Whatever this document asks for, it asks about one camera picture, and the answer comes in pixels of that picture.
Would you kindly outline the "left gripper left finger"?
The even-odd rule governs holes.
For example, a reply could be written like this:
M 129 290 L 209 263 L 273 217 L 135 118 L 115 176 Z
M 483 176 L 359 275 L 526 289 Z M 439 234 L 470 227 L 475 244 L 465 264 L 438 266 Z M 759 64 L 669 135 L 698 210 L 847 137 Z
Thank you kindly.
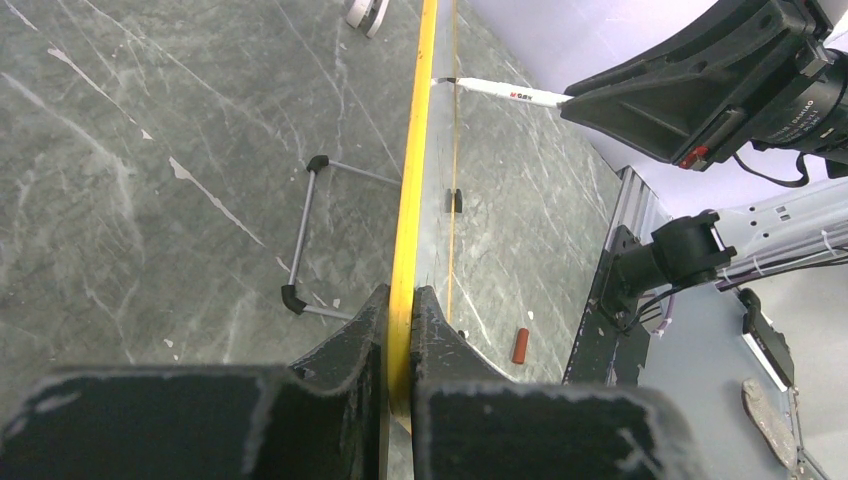
M 1 432 L 5 479 L 382 479 L 389 288 L 290 365 L 66 367 Z

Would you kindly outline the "yellow framed whiteboard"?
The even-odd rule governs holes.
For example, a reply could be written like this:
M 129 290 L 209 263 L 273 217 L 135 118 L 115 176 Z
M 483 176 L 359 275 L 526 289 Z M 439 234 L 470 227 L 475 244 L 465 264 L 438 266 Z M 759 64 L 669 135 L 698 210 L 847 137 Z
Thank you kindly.
M 406 431 L 412 429 L 414 293 L 430 286 L 444 309 L 452 304 L 457 214 L 443 208 L 445 191 L 458 187 L 459 92 L 450 83 L 430 86 L 430 80 L 458 76 L 458 56 L 457 2 L 423 2 L 387 324 L 390 411 Z

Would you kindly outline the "brown marker cap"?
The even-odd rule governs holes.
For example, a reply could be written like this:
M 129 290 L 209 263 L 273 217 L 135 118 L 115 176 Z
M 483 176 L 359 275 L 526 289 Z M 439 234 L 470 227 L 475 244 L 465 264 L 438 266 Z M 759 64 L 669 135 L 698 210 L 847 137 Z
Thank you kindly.
M 511 361 L 516 365 L 523 365 L 526 361 L 527 348 L 530 331 L 527 328 L 519 328 L 516 334 Z

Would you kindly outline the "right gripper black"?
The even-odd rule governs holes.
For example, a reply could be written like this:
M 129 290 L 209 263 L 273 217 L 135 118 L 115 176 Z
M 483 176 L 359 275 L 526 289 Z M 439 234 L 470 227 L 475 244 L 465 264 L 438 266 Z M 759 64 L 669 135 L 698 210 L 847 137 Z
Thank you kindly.
M 659 45 L 570 85 L 562 118 L 704 171 L 759 152 L 847 168 L 844 1 L 718 1 Z

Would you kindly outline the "white brown whiteboard marker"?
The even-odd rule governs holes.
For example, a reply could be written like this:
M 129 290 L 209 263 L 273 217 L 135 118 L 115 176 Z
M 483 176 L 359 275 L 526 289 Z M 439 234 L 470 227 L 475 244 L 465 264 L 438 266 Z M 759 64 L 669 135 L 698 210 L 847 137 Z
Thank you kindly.
M 569 95 L 556 92 L 472 77 L 441 77 L 430 80 L 430 86 L 446 83 L 469 91 L 545 108 L 560 108 L 572 99 Z

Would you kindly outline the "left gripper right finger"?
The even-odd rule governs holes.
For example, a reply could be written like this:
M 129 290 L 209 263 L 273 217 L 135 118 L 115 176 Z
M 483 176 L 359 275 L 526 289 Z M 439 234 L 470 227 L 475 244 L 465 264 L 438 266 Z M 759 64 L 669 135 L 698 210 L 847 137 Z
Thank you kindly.
M 508 380 L 418 288 L 410 347 L 418 479 L 702 479 L 682 412 L 662 393 Z

